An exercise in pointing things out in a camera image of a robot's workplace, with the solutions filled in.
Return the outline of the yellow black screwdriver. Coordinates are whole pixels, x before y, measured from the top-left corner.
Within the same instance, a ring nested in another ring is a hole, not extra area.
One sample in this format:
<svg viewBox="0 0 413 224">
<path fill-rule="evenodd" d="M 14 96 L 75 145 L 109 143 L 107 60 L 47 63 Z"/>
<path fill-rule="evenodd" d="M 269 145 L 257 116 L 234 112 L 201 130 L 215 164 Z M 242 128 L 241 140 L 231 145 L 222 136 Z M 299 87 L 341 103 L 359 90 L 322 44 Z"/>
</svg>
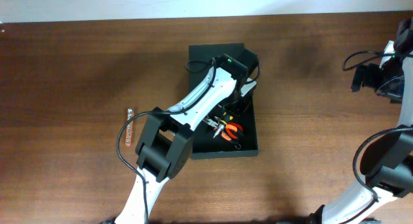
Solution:
<svg viewBox="0 0 413 224">
<path fill-rule="evenodd" d="M 234 115 L 229 112 L 223 112 L 220 116 L 215 116 L 215 120 L 217 121 L 217 129 L 214 132 L 213 138 L 217 137 L 228 125 L 228 122 L 234 118 Z"/>
</svg>

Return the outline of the orange black long-nose pliers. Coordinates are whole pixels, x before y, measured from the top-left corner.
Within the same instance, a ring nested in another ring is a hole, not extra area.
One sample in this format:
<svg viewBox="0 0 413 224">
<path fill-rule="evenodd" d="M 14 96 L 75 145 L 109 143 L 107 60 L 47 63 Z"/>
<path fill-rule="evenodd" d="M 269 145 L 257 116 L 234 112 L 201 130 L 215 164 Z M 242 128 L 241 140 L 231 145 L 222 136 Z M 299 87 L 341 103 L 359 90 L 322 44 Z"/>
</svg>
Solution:
<svg viewBox="0 0 413 224">
<path fill-rule="evenodd" d="M 204 118 L 203 120 L 207 125 L 211 126 L 214 130 L 217 129 L 218 123 L 216 121 L 213 121 L 210 118 Z M 219 134 L 219 136 L 224 139 L 225 141 L 231 143 L 231 144 L 238 144 L 240 139 L 231 139 L 227 135 L 225 129 Z"/>
</svg>

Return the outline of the small orange pliers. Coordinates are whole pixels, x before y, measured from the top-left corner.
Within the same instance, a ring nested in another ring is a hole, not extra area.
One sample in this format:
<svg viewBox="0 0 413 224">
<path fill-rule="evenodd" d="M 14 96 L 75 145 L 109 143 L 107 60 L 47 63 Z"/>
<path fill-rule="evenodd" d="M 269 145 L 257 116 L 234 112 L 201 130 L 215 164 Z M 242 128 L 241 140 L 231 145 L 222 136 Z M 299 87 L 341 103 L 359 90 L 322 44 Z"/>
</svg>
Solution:
<svg viewBox="0 0 413 224">
<path fill-rule="evenodd" d="M 225 131 L 231 139 L 241 139 L 244 136 L 243 127 L 238 123 L 229 122 L 225 127 Z"/>
</svg>

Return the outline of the orange socket rail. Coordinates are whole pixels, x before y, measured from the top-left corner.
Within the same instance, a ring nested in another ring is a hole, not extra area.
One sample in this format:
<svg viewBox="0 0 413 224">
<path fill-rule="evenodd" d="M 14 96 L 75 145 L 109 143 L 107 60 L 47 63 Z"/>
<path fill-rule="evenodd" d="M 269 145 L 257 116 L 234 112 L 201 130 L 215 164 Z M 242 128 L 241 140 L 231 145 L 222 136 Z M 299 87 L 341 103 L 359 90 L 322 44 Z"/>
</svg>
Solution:
<svg viewBox="0 0 413 224">
<path fill-rule="evenodd" d="M 129 108 L 127 110 L 127 120 L 130 120 L 134 116 L 134 111 L 132 108 Z M 132 133 L 133 133 L 133 122 L 131 121 L 127 126 L 126 126 L 126 134 L 125 134 L 125 145 L 129 147 L 132 142 Z"/>
</svg>

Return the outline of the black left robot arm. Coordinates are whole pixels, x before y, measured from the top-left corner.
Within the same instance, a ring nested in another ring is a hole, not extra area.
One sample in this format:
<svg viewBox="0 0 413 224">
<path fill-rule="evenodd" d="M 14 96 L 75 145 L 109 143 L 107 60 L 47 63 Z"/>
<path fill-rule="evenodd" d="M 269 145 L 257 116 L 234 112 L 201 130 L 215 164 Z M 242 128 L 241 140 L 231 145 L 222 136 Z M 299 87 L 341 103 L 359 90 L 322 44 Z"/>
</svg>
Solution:
<svg viewBox="0 0 413 224">
<path fill-rule="evenodd" d="M 161 190 L 187 162 L 197 127 L 211 124 L 218 136 L 248 110 L 257 85 L 250 76 L 260 71 L 257 55 L 244 49 L 236 57 L 222 54 L 205 65 L 203 80 L 180 102 L 130 116 L 121 127 L 116 153 L 136 179 L 124 208 L 110 223 L 148 223 Z M 121 138 L 142 116 L 147 119 L 136 145 L 137 163 L 131 165 L 122 156 Z"/>
</svg>

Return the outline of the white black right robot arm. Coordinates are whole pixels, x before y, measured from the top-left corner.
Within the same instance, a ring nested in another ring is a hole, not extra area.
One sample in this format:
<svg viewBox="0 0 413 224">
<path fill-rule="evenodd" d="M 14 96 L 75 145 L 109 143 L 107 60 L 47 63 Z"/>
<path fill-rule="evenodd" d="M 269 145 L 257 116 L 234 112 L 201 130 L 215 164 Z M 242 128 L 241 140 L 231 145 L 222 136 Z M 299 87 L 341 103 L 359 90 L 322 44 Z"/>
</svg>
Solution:
<svg viewBox="0 0 413 224">
<path fill-rule="evenodd" d="M 400 22 L 395 40 L 372 55 L 380 64 L 366 59 L 352 66 L 351 90 L 372 88 L 377 96 L 401 104 L 397 126 L 362 142 L 352 160 L 355 182 L 305 223 L 367 223 L 375 210 L 412 193 L 412 19 Z"/>
</svg>

